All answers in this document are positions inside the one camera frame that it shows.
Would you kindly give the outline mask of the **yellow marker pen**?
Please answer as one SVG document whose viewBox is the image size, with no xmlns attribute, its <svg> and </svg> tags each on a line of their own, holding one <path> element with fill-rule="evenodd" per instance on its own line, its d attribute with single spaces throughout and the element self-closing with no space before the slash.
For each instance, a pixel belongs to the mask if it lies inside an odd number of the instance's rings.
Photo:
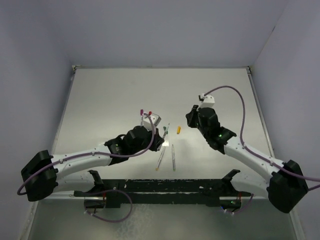
<svg viewBox="0 0 320 240">
<path fill-rule="evenodd" d="M 158 159 L 156 168 L 155 168 L 156 171 L 159 170 L 159 167 L 160 167 L 160 164 L 161 164 L 162 159 L 163 159 L 163 157 L 164 157 L 165 151 L 166 151 L 166 147 L 164 146 L 164 147 L 162 147 L 162 151 L 161 151 L 161 153 L 160 153 L 160 156 L 159 156 L 159 159 Z"/>
</svg>

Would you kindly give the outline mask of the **green marker pen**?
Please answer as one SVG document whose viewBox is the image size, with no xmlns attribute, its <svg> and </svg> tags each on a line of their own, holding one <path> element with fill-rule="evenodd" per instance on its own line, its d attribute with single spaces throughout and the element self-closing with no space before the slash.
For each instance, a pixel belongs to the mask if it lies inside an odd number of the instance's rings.
<svg viewBox="0 0 320 240">
<path fill-rule="evenodd" d="M 176 171 L 176 157 L 174 144 L 171 145 L 172 169 Z"/>
</svg>

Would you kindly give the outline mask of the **magenta marker pen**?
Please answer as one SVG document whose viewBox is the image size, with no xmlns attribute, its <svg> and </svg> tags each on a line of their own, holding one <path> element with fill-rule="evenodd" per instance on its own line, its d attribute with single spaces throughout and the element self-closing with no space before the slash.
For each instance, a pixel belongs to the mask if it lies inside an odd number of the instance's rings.
<svg viewBox="0 0 320 240">
<path fill-rule="evenodd" d="M 142 113 L 141 115 L 140 115 L 140 126 L 143 126 L 144 125 L 144 114 Z"/>
</svg>

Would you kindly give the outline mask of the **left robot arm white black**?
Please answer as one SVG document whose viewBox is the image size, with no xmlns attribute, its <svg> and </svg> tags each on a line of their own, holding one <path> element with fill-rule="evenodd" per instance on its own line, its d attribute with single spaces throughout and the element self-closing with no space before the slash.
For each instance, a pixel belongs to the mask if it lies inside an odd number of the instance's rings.
<svg viewBox="0 0 320 240">
<path fill-rule="evenodd" d="M 127 134 L 120 134 L 91 150 L 55 155 L 42 150 L 21 170 L 23 184 L 17 194 L 36 202 L 54 192 L 70 191 L 71 185 L 65 177 L 95 167 L 119 164 L 146 151 L 156 152 L 164 141 L 158 128 L 148 130 L 136 126 Z"/>
</svg>

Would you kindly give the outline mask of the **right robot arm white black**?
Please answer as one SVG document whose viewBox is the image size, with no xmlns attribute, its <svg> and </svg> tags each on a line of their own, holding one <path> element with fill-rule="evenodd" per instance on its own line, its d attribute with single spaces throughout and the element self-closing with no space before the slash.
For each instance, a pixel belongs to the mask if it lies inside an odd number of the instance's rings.
<svg viewBox="0 0 320 240">
<path fill-rule="evenodd" d="M 213 108 L 194 105 L 186 114 L 187 126 L 196 128 L 215 151 L 240 161 L 259 177 L 232 170 L 225 176 L 222 190 L 228 196 L 246 192 L 264 197 L 280 212 L 289 213 L 308 193 L 308 185 L 298 163 L 268 157 L 248 150 L 233 131 L 221 126 Z"/>
</svg>

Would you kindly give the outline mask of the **blue marker pen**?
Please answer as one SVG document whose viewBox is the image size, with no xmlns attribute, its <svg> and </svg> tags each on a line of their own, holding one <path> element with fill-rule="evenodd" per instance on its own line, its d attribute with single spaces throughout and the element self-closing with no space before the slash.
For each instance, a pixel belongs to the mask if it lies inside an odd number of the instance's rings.
<svg viewBox="0 0 320 240">
<path fill-rule="evenodd" d="M 167 125 L 165 125 L 163 127 L 163 135 L 162 135 L 162 138 L 165 139 L 166 136 L 168 135 L 169 133 L 169 127 L 170 127 L 170 123 L 168 123 Z"/>
</svg>

